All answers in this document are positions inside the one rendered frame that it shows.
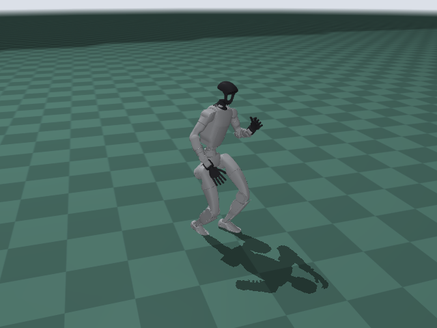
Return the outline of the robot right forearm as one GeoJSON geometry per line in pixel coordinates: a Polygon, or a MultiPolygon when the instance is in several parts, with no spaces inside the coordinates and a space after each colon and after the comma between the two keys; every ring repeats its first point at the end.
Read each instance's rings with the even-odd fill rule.
{"type": "Polygon", "coordinates": [[[193,151],[197,154],[199,160],[206,166],[206,168],[211,166],[211,162],[209,162],[208,157],[204,154],[205,151],[202,144],[200,143],[198,135],[191,136],[191,144],[193,147],[193,151]]]}

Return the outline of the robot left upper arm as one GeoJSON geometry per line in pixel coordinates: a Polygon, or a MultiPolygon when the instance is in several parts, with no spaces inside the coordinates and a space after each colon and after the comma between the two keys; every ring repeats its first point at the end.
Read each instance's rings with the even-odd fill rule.
{"type": "Polygon", "coordinates": [[[240,139],[241,138],[240,131],[242,130],[242,128],[240,128],[240,121],[238,119],[238,112],[234,108],[231,108],[231,109],[233,111],[233,115],[232,115],[232,118],[231,118],[231,125],[234,128],[234,131],[235,131],[234,135],[235,135],[235,137],[240,139]]]}

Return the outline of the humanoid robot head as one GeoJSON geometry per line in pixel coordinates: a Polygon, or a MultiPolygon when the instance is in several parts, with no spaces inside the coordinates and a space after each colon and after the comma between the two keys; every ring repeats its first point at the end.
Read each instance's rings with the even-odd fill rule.
{"type": "MultiPolygon", "coordinates": [[[[234,95],[236,92],[238,92],[238,88],[229,81],[223,81],[219,83],[217,88],[224,93],[224,99],[219,99],[219,101],[214,104],[213,106],[222,105],[223,107],[219,107],[222,110],[227,110],[226,105],[230,105],[234,99],[234,95]],[[227,96],[231,94],[231,99],[227,100],[227,96]]],[[[216,106],[215,106],[216,107],[216,106]]]]}

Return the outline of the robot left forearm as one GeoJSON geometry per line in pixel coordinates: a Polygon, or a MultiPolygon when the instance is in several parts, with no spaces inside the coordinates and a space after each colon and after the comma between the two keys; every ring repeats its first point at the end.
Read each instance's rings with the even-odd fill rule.
{"type": "Polygon", "coordinates": [[[243,138],[247,138],[252,136],[252,132],[249,129],[242,128],[242,130],[240,131],[240,136],[243,138]]]}

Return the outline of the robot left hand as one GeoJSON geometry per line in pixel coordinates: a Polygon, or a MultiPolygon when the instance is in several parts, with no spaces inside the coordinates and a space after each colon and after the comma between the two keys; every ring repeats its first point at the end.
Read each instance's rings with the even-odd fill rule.
{"type": "Polygon", "coordinates": [[[263,124],[259,122],[259,119],[257,120],[257,117],[255,118],[250,117],[250,119],[251,119],[251,125],[247,129],[249,129],[253,134],[256,130],[260,129],[260,127],[262,127],[263,124]]]}

